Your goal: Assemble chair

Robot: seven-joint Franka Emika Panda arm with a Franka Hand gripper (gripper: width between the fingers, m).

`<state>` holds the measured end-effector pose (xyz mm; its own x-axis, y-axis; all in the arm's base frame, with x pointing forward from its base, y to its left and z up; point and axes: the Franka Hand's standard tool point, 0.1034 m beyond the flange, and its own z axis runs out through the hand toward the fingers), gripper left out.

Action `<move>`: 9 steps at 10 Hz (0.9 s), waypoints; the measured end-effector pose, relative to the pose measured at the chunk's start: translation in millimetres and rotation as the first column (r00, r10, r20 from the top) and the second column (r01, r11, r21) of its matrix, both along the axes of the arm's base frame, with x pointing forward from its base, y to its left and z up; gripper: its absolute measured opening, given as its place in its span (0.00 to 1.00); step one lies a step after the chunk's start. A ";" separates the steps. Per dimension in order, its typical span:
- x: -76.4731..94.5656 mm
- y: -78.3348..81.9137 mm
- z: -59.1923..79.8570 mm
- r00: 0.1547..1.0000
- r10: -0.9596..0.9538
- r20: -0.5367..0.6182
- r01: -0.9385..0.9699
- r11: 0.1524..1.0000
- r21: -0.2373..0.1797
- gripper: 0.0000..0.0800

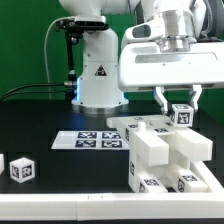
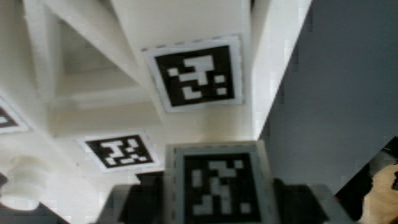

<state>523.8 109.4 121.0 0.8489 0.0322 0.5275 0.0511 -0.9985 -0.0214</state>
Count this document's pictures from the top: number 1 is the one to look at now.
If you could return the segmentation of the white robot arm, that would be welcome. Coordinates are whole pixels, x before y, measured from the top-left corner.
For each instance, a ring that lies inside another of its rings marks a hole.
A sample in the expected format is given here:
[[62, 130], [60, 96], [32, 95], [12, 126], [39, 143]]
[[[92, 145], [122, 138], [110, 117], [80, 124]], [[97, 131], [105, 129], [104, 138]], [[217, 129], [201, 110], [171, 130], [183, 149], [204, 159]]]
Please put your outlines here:
[[119, 88], [152, 91], [167, 113], [166, 90], [188, 89], [195, 108], [204, 88], [224, 87], [224, 42], [207, 38], [213, 24], [208, 0], [140, 3], [143, 22], [127, 29], [122, 39]]

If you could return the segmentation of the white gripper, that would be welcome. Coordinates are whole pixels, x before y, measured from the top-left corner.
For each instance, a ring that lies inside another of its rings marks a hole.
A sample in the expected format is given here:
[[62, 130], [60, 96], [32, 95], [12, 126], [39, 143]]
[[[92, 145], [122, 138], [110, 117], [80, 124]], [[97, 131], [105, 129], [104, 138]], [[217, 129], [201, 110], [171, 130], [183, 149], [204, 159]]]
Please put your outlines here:
[[120, 55], [118, 86], [123, 92], [153, 91], [163, 114], [166, 90], [188, 89], [198, 111], [203, 88], [224, 87], [224, 42], [196, 43], [189, 52], [161, 52], [153, 43], [127, 45]]

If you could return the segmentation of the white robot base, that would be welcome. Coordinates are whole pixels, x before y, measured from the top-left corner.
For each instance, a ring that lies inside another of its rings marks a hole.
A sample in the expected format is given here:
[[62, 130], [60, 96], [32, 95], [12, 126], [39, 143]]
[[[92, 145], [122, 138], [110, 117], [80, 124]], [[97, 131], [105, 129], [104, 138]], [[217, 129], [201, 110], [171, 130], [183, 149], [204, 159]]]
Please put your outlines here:
[[[59, 0], [72, 16], [96, 17], [133, 13], [139, 0]], [[118, 36], [113, 29], [85, 32], [83, 71], [77, 79], [75, 110], [92, 114], [110, 114], [128, 104], [118, 88]]]

